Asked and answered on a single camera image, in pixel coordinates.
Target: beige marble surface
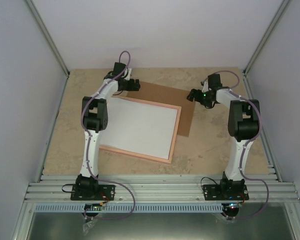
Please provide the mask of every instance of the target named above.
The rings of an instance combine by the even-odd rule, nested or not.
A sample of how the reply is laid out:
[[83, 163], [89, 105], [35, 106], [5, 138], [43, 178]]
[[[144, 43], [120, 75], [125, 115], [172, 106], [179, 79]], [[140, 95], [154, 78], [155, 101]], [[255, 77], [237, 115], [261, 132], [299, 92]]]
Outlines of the beige marble surface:
[[[241, 76], [237, 68], [232, 70]], [[136, 68], [133, 78], [190, 91], [201, 88], [207, 75], [221, 68]], [[57, 117], [43, 174], [77, 175], [84, 153], [84, 131], [80, 125], [84, 96], [92, 95], [102, 84], [110, 69], [76, 69], [70, 74]], [[233, 86], [236, 77], [221, 73], [224, 86]], [[235, 92], [246, 95], [243, 82]], [[163, 164], [146, 159], [100, 150], [100, 174], [221, 174], [228, 163], [231, 142], [227, 129], [228, 109], [217, 104], [205, 109], [196, 103], [189, 137], [177, 136], [172, 163]], [[246, 172], [269, 173], [260, 139], [251, 147]]]

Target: ventilation grille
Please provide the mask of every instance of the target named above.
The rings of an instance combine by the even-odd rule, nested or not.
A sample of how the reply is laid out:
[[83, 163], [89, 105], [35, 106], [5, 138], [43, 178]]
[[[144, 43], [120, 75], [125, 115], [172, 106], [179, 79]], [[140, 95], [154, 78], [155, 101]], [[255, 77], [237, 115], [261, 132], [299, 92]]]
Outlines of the ventilation grille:
[[[82, 213], [84, 203], [38, 203], [37, 213]], [[108, 203], [104, 208], [93, 208], [88, 213], [129, 213], [132, 203]], [[221, 203], [137, 203], [134, 213], [221, 213]]]

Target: robotic arm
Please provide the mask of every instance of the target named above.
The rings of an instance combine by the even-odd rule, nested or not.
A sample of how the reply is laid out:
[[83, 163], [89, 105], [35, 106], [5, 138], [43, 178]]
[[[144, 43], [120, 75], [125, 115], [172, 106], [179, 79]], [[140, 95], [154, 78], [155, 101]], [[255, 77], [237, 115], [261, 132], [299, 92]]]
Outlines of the robotic arm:
[[[204, 197], [206, 200], [245, 200], [249, 199], [245, 180], [240, 172], [244, 173], [248, 153], [253, 141], [258, 134], [258, 115], [252, 106], [230, 93], [228, 87], [223, 87], [219, 74], [208, 76], [203, 83], [202, 90], [192, 89], [187, 99], [195, 100], [207, 109], [212, 109], [215, 104], [223, 104], [229, 109], [228, 132], [231, 136], [232, 147], [229, 163], [223, 172], [218, 186], [204, 185]], [[259, 101], [251, 99], [260, 112]], [[244, 151], [240, 168], [241, 155]]]
[[[103, 130], [108, 125], [107, 100], [117, 91], [139, 91], [140, 89], [139, 79], [134, 80], [130, 78], [131, 68], [127, 68], [121, 76], [117, 77], [116, 80], [112, 80], [115, 76], [123, 72], [125, 68], [125, 64], [116, 62], [113, 71], [110, 71], [104, 77], [103, 84], [98, 91], [92, 96], [85, 96], [82, 99], [83, 126], [87, 129], [84, 132], [84, 160], [80, 175], [78, 175], [75, 185], [72, 187], [71, 200], [103, 200], [104, 195], [114, 196], [115, 186], [99, 185], [98, 181], [91, 176], [91, 173], [94, 176], [98, 176], [99, 174], [98, 155], [100, 139]], [[86, 159], [89, 159], [89, 166], [85, 161]]]

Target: wire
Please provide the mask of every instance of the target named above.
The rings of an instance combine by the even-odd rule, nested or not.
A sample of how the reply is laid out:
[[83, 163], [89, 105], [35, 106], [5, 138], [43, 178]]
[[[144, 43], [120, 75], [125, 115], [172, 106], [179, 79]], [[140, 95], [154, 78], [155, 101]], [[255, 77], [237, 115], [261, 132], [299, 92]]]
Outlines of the wire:
[[[237, 82], [236, 82], [236, 84], [235, 84], [234, 86], [230, 87], [230, 89], [234, 89], [234, 88], [236, 88], [236, 87], [239, 85], [239, 83], [240, 83], [240, 77], [239, 77], [234, 71], [230, 71], [230, 70], [220, 70], [220, 71], [216, 71], [216, 72], [214, 72], [214, 73], [212, 73], [212, 74], [219, 74], [219, 73], [230, 73], [230, 74], [233, 74], [233, 75], [236, 76]], [[203, 85], [203, 84], [205, 83], [205, 81], [207, 81], [207, 80], [208, 80], [208, 77], [206, 77], [206, 78], [201, 82], [201, 84]]]
[[134, 210], [135, 210], [135, 208], [136, 208], [136, 198], [135, 198], [134, 194], [132, 193], [132, 191], [131, 191], [126, 185], [124, 185], [124, 184], [122, 184], [122, 183], [120, 183], [120, 182], [116, 182], [116, 181], [110, 181], [110, 180], [100, 179], [100, 178], [98, 178], [97, 176], [94, 176], [94, 174], [92, 173], [91, 168], [90, 168], [90, 164], [89, 164], [90, 161], [89, 161], [89, 159], [88, 159], [88, 155], [89, 155], [88, 153], [89, 153], [89, 147], [90, 147], [90, 142], [91, 142], [91, 137], [92, 137], [92, 135], [91, 135], [91, 133], [89, 132], [89, 130], [88, 130], [88, 129], [85, 127], [85, 125], [84, 125], [84, 116], [85, 116], [85, 112], [86, 112], [86, 110], [88, 109], [90, 103], [91, 103], [96, 97], [98, 97], [98, 96], [100, 95], [100, 93], [105, 89], [105, 87], [106, 87], [109, 83], [111, 83], [111, 82], [115, 81], [117, 78], [119, 78], [119, 77], [126, 71], [126, 69], [128, 68], [128, 66], [129, 66], [129, 64], [130, 64], [130, 59], [131, 59], [130, 53], [129, 53], [128, 51], [123, 51], [123, 52], [121, 52], [121, 54], [120, 54], [120, 56], [119, 56], [119, 62], [121, 61], [121, 56], [122, 56], [124, 53], [127, 53], [127, 54], [128, 54], [128, 63], [126, 64], [126, 67], [125, 67], [125, 68], [122, 70], [122, 72], [120, 72], [117, 76], [115, 76], [114, 78], [110, 79], [108, 82], [106, 82], [105, 85], [103, 85], [101, 88], [99, 88], [99, 90], [96, 92], [96, 94], [93, 95], [93, 96], [90, 98], [90, 100], [86, 103], [86, 105], [84, 106], [84, 108], [83, 108], [83, 110], [82, 110], [82, 114], [81, 114], [81, 126], [82, 126], [82, 128], [83, 128], [83, 129], [87, 132], [87, 134], [88, 134], [88, 142], [87, 142], [87, 144], [86, 144], [86, 152], [85, 152], [85, 156], [86, 156], [85, 161], [86, 161], [86, 166], [87, 166], [87, 168], [88, 168], [88, 171], [89, 171], [90, 175], [91, 175], [95, 180], [97, 180], [97, 181], [99, 181], [99, 182], [104, 182], [104, 183], [109, 183], [109, 184], [116, 184], [116, 185], [119, 185], [119, 186], [123, 187], [124, 189], [126, 189], [126, 190], [129, 192], [129, 194], [131, 195], [131, 197], [132, 197], [132, 200], [133, 200], [133, 207], [132, 207], [131, 211], [130, 211], [128, 214], [126, 214], [126, 215], [124, 215], [124, 216], [119, 216], [119, 217], [98, 217], [98, 216], [92, 217], [92, 216], [87, 216], [87, 214], [86, 214], [87, 211], [84, 211], [84, 213], [83, 213], [84, 217], [85, 217], [85, 218], [89, 218], [89, 219], [100, 219], [100, 220], [118, 220], [118, 219], [125, 219], [125, 218], [129, 217], [129, 216], [134, 212]]
[[202, 185], [202, 180], [203, 179], [209, 179], [211, 180], [212, 182], [214, 182], [216, 185], [219, 185], [215, 180], [213, 180], [212, 178], [210, 177], [207, 177], [207, 176], [204, 176], [203, 178], [201, 178], [201, 181], [200, 181], [200, 185], [201, 185], [201, 189], [204, 191], [204, 186]]
[[213, 109], [213, 108], [215, 107], [215, 105], [216, 105], [216, 102], [214, 101], [212, 107], [206, 107], [206, 106], [204, 106], [204, 107], [205, 107], [206, 109]]
[[241, 153], [241, 156], [240, 156], [240, 162], [239, 162], [239, 171], [240, 171], [240, 174], [242, 175], [242, 177], [246, 180], [249, 180], [249, 181], [260, 181], [264, 184], [265, 188], [266, 188], [266, 199], [265, 199], [265, 203], [264, 205], [262, 206], [262, 208], [259, 209], [259, 211], [257, 211], [256, 213], [252, 214], [252, 215], [248, 215], [248, 216], [240, 216], [240, 217], [232, 217], [232, 216], [227, 216], [225, 213], [223, 214], [227, 219], [241, 219], [241, 220], [245, 220], [245, 219], [249, 219], [249, 218], [253, 218], [257, 215], [259, 215], [260, 213], [262, 213], [266, 207], [267, 207], [267, 204], [269, 202], [269, 186], [268, 184], [266, 183], [266, 181], [264, 181], [263, 179], [259, 179], [259, 178], [250, 178], [250, 177], [247, 177], [243, 170], [242, 170], [242, 165], [243, 165], [243, 160], [244, 160], [244, 155], [245, 155], [245, 152], [246, 152], [246, 148], [248, 146], [249, 143], [251, 143], [252, 141], [254, 141], [257, 137], [260, 136], [261, 132], [262, 132], [262, 119], [261, 119], [261, 115], [260, 115], [260, 112], [258, 110], [258, 108], [256, 107], [256, 105], [254, 105], [250, 100], [244, 98], [243, 96], [241, 95], [238, 95], [236, 93], [234, 93], [232, 91], [232, 89], [229, 89], [229, 93], [231, 95], [233, 95], [234, 97], [236, 98], [239, 98], [245, 102], [247, 102], [248, 104], [250, 104], [252, 106], [252, 108], [254, 109], [254, 111], [256, 112], [257, 116], [258, 116], [258, 120], [259, 120], [259, 131], [258, 133], [253, 137], [251, 138], [249, 141], [247, 141], [244, 146], [243, 146], [243, 150], [242, 150], [242, 153]]
[[123, 93], [123, 90], [121, 92], [119, 92], [119, 93], [113, 94], [112, 96], [118, 96], [118, 95], [120, 95], [122, 93]]
[[245, 196], [241, 192], [239, 194], [240, 194], [240, 196], [243, 199], [243, 201], [241, 202], [241, 204], [243, 205], [245, 203], [245, 201], [246, 201]]
[[67, 194], [72, 194], [73, 193], [73, 191], [66, 191], [66, 190], [64, 190], [64, 187], [65, 186], [74, 186], [75, 184], [65, 184], [65, 185], [63, 185], [62, 187], [61, 187], [61, 190], [62, 190], [62, 192], [64, 192], [64, 193], [67, 193]]
[[104, 194], [103, 191], [100, 192], [103, 199], [106, 199], [106, 203], [109, 202], [109, 198]]

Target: mounting plate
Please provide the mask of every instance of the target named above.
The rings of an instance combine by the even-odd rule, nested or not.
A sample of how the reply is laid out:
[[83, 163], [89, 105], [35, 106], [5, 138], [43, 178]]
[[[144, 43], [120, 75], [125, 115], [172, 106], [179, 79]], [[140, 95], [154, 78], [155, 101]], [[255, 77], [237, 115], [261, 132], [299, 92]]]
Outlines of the mounting plate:
[[115, 185], [99, 185], [96, 194], [79, 189], [76, 185], [73, 185], [70, 199], [73, 201], [106, 201], [107, 199], [103, 197], [106, 196], [109, 198], [109, 201], [113, 201], [115, 199], [115, 193]]
[[[249, 194], [248, 193], [244, 194], [245, 190], [248, 192], [246, 185], [244, 185], [241, 194], [244, 196], [244, 200], [249, 200]], [[228, 199], [224, 198], [224, 196], [221, 193], [220, 185], [216, 185], [216, 184], [203, 185], [203, 195], [206, 201], [219, 201], [219, 200], [243, 201], [242, 196], [235, 192], [231, 194], [231, 197], [229, 197]]]

